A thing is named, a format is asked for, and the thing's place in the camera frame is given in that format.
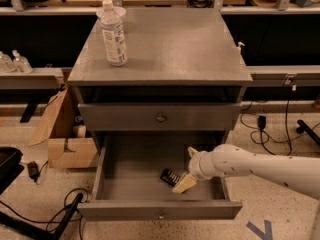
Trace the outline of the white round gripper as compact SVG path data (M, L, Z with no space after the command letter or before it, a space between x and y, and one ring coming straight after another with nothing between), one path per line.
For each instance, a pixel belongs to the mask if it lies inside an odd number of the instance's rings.
M216 169L212 160L212 153L198 151L193 147L188 148L190 161L189 172L183 173L178 183L173 187L173 192L182 194L197 184L197 180L210 180L216 175Z

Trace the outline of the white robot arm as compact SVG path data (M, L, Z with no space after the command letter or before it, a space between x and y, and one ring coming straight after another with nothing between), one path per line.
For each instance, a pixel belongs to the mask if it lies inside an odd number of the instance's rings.
M218 145L213 151L189 147L188 153L188 171L174 185L174 193L213 177L255 175L320 200L319 158L252 153L230 144Z

